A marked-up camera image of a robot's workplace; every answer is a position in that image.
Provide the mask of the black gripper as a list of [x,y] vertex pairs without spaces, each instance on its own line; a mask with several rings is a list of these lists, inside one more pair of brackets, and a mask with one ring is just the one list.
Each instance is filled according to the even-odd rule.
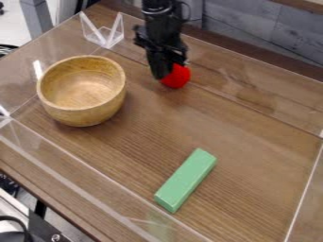
[[187,60],[188,47],[180,33],[188,20],[183,7],[143,7],[141,12],[145,22],[133,26],[133,42],[147,51],[153,77],[163,79],[172,71],[172,63]]

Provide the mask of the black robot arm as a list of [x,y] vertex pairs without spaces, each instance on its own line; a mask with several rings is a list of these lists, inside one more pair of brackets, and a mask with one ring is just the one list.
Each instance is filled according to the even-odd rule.
[[141,13],[144,23],[135,25],[133,43],[147,53],[152,76],[161,80],[176,64],[184,66],[188,46],[181,40],[184,17],[181,0],[143,0]]

